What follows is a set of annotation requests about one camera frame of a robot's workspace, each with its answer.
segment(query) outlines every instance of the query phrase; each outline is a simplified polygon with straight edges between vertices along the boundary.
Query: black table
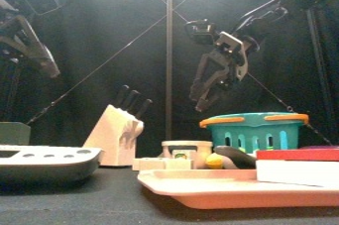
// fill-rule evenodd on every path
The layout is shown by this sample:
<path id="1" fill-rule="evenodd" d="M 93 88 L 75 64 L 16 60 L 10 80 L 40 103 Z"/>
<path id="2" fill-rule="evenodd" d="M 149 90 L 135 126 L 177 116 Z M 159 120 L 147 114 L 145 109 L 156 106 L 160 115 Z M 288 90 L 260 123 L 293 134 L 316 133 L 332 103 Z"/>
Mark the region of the black table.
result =
<path id="1" fill-rule="evenodd" d="M 191 209 L 136 176 L 131 168 L 97 169 L 68 185 L 2 187 L 0 224 L 339 224 L 339 207 Z"/>

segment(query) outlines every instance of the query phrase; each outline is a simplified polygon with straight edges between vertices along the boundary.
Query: teal basket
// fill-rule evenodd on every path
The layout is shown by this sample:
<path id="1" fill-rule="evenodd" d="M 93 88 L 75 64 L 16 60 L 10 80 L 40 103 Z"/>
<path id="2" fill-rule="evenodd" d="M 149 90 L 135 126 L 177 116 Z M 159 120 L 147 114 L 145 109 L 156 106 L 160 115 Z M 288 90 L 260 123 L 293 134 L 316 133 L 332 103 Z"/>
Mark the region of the teal basket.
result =
<path id="1" fill-rule="evenodd" d="M 231 146 L 251 154 L 255 150 L 297 148 L 299 127 L 308 116 L 267 112 L 216 116 L 200 122 L 212 131 L 213 146 Z"/>

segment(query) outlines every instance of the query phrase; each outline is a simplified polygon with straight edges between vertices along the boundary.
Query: pink tray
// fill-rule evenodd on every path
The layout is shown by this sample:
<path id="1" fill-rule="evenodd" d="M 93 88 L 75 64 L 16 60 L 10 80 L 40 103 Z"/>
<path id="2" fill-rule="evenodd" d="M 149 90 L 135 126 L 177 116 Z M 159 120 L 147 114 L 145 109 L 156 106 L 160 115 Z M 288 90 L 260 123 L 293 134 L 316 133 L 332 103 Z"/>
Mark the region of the pink tray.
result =
<path id="1" fill-rule="evenodd" d="M 144 170 L 140 183 L 197 209 L 339 206 L 335 188 L 259 182 L 255 169 Z"/>

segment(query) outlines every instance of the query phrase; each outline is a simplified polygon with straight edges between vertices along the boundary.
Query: black curtain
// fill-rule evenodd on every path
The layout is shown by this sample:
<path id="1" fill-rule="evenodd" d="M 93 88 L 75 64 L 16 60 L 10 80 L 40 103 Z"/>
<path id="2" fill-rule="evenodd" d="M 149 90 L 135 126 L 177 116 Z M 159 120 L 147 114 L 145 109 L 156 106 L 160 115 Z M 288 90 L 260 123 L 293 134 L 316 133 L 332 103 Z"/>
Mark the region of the black curtain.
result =
<path id="1" fill-rule="evenodd" d="M 57 106 L 31 125 L 31 143 L 80 146 L 107 104 L 113 105 L 120 86 L 127 84 L 144 99 L 153 101 L 141 118 L 145 128 L 137 138 L 136 155 L 157 156 L 165 138 L 165 0 L 60 1 L 64 7 L 35 16 L 32 26 L 53 54 L 61 75 L 57 79 L 47 79 L 32 69 L 23 69 L 10 120 L 27 122 L 71 90 Z M 195 111 L 195 103 L 188 98 L 200 56 L 212 47 L 196 45 L 189 40 L 185 22 L 207 18 L 217 24 L 220 31 L 228 32 L 239 17 L 267 1 L 173 0 L 172 139 L 209 140 L 211 133 L 199 128 L 199 122 L 211 116 L 285 111 L 285 106 L 248 76 L 203 113 Z M 325 15 L 336 14 L 333 9 Z M 325 27 L 323 33 L 332 38 L 336 30 L 333 35 L 328 35 L 327 30 L 332 23 Z M 328 62 L 331 90 L 337 97 L 337 85 L 333 84 L 337 50 L 332 43 L 328 50 L 333 54 Z M 295 112 L 307 113 L 313 127 L 324 136 L 331 136 L 324 124 L 325 104 L 305 13 L 300 12 L 271 32 L 260 51 L 249 56 L 249 71 L 283 103 Z M 300 146 L 319 144 L 324 144 L 321 139 L 301 128 Z"/>

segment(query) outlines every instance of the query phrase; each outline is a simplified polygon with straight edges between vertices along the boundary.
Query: kitchen scale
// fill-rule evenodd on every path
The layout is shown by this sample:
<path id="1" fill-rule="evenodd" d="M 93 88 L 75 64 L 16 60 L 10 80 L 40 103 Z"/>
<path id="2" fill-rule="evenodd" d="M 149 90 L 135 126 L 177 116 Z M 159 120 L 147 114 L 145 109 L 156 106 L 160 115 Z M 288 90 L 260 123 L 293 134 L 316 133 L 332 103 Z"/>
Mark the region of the kitchen scale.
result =
<path id="1" fill-rule="evenodd" d="M 101 157 L 99 148 L 0 145 L 0 183 L 79 181 L 97 169 Z"/>

